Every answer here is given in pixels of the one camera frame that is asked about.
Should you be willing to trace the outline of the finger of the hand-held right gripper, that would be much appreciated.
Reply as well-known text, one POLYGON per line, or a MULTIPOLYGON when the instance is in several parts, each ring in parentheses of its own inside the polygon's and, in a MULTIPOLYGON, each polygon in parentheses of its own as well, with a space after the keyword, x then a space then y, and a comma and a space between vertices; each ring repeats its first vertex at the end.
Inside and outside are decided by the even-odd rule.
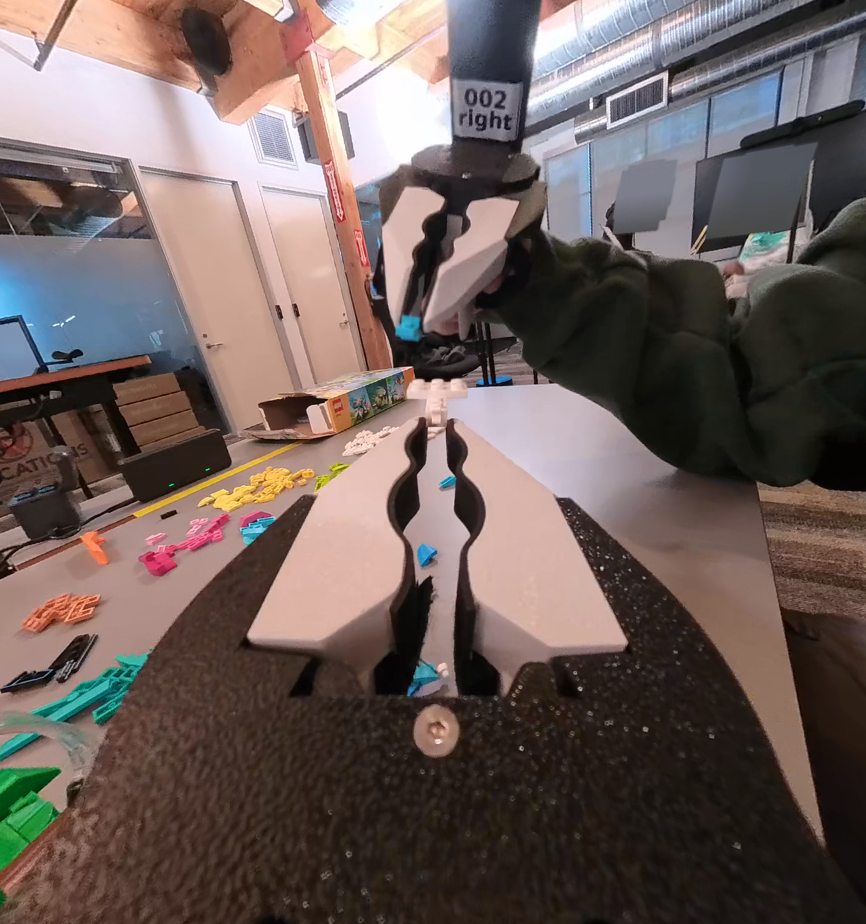
POLYGON ((519 208, 508 198, 471 202, 466 211, 467 230, 457 237, 450 256, 434 272, 423 308, 423 329, 434 326, 465 306, 500 274, 508 251, 507 234, 519 208))
POLYGON ((382 227, 385 297, 393 321, 433 319, 432 303, 444 262, 448 201, 426 187, 405 187, 382 227))

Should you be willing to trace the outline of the black battery charger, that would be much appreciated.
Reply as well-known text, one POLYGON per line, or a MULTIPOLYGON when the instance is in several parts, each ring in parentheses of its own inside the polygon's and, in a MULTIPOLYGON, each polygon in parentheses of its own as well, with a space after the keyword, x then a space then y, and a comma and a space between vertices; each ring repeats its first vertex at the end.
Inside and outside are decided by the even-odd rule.
POLYGON ((57 469, 57 479, 17 494, 8 504, 11 514, 31 541, 70 538, 83 525, 80 504, 73 497, 80 486, 74 450, 68 445, 59 445, 47 458, 57 469))

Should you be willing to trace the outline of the blue and white lego assembly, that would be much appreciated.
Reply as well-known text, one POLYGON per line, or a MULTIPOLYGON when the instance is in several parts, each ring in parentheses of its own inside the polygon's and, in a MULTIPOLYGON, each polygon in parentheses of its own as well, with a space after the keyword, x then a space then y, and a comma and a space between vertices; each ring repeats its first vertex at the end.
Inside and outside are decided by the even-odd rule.
POLYGON ((414 669, 407 695, 412 698, 433 695, 448 686, 449 678, 449 664, 431 664, 421 660, 414 669))

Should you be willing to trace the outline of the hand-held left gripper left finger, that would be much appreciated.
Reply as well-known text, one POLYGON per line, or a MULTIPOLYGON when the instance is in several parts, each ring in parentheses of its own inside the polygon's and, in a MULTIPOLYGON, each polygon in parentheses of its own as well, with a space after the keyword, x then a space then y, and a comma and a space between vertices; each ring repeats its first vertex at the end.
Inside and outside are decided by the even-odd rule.
POLYGON ((350 669, 404 695, 427 629, 405 528, 420 507, 428 424, 414 418, 320 491, 247 632, 250 645, 350 669))

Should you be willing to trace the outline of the pile of magenta lego pieces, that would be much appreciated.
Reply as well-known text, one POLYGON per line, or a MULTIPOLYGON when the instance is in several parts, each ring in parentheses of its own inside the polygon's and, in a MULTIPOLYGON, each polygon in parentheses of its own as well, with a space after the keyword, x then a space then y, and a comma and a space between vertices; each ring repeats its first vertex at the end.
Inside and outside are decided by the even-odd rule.
MULTIPOLYGON (((276 517, 264 511, 255 511, 251 514, 242 515, 236 523, 238 535, 241 540, 240 527, 243 522, 249 522, 267 515, 276 517)), ((209 518, 196 519, 193 521, 182 541, 173 544, 166 544, 163 542, 159 542, 156 545, 151 544, 147 551, 138 556, 138 561, 150 575, 162 577, 175 570, 178 564, 176 558, 179 554, 182 552, 195 552, 199 549, 221 542, 229 531, 230 526, 231 515, 227 513, 209 518)))

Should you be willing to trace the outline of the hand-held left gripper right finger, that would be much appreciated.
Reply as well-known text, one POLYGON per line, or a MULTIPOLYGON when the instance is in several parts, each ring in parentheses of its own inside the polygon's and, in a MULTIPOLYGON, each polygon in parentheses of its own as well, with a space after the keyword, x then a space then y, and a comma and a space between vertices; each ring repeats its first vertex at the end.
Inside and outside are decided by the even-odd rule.
POLYGON ((459 556, 460 695, 498 695, 526 664, 621 653, 627 637, 558 498, 463 422, 446 429, 459 556))

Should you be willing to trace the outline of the stack of cardboard boxes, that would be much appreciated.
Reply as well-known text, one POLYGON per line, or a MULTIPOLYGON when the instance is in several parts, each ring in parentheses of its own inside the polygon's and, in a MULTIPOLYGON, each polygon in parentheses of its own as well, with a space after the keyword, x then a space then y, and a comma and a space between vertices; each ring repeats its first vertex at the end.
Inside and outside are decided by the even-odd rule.
POLYGON ((131 378, 113 389, 116 409, 139 452, 174 445, 206 430, 173 372, 131 378))

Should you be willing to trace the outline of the green and pink lego model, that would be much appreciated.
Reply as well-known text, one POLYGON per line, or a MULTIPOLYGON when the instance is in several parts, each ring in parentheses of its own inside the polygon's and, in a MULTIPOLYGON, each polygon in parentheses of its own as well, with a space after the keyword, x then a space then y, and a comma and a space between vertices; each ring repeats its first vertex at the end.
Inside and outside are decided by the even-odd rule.
MULTIPOLYGON (((73 773, 73 785, 83 782, 92 769, 98 747, 95 733, 69 722, 35 716, 28 712, 0 712, 0 737, 17 734, 46 737, 65 751, 73 773)), ((0 874, 30 847, 58 817, 53 802, 41 791, 60 774, 60 768, 0 769, 0 874)), ((6 895, 0 887, 0 907, 6 895)))

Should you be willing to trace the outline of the wooden post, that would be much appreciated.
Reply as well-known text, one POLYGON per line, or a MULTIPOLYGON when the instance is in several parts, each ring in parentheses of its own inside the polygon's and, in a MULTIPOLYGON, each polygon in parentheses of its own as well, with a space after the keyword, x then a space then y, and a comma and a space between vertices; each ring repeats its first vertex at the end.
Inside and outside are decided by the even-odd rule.
POLYGON ((371 264, 336 108, 330 65, 318 46, 312 43, 297 59, 296 68, 354 310, 358 351, 368 369, 385 369, 392 365, 392 355, 381 321, 373 312, 371 264))

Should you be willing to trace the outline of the black television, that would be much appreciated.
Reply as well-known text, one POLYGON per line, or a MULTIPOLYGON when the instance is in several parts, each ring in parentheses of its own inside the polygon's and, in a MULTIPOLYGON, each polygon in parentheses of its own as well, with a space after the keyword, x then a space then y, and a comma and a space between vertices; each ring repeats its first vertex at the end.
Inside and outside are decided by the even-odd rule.
POLYGON ((695 166, 693 244, 707 225, 722 163, 736 154, 784 144, 817 144, 808 210, 815 233, 823 231, 840 211, 866 195, 866 108, 853 101, 794 121, 751 133, 739 150, 712 155, 695 166))

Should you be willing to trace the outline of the silver ventilation duct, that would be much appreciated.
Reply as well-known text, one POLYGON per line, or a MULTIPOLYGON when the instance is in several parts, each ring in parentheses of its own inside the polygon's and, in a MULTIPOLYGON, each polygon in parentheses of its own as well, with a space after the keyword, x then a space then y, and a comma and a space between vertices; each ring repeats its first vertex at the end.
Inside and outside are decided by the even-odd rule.
POLYGON ((536 53, 526 136, 647 77, 853 19, 866 26, 866 2, 576 2, 536 53))

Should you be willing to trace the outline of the pile of white lego pieces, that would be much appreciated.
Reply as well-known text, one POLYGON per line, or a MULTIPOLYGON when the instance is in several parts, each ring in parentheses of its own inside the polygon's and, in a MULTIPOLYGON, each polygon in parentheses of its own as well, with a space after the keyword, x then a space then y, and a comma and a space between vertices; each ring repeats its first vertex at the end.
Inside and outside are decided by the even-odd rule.
POLYGON ((379 431, 363 430, 349 440, 342 450, 343 457, 363 456, 382 443, 397 427, 386 426, 379 431))

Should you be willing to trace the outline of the white door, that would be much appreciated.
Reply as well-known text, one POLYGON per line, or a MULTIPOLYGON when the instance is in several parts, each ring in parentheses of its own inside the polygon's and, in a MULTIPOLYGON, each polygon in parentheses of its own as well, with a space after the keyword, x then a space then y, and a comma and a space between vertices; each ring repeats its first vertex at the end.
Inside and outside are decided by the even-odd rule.
POLYGON ((145 167, 139 178, 220 409, 234 432, 262 429, 260 405, 292 381, 240 189, 145 167))
POLYGON ((261 188, 311 379, 322 384, 366 370, 354 309, 323 197, 261 188))

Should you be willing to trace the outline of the person's right forearm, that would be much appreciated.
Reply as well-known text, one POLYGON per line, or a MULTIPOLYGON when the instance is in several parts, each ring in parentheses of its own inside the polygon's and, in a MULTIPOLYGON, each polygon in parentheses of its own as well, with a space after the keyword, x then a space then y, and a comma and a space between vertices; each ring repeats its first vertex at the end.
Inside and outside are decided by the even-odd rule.
POLYGON ((715 265, 536 228, 478 303, 526 361, 708 476, 866 491, 866 196, 730 298, 715 265))

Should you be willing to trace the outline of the black charging station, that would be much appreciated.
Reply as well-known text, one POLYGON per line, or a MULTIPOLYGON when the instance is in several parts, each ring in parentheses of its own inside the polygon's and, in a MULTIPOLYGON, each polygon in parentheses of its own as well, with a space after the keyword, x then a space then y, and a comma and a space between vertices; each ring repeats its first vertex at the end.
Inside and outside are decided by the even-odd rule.
POLYGON ((137 502, 151 502, 230 468, 224 436, 206 430, 186 440, 123 459, 118 471, 137 502))

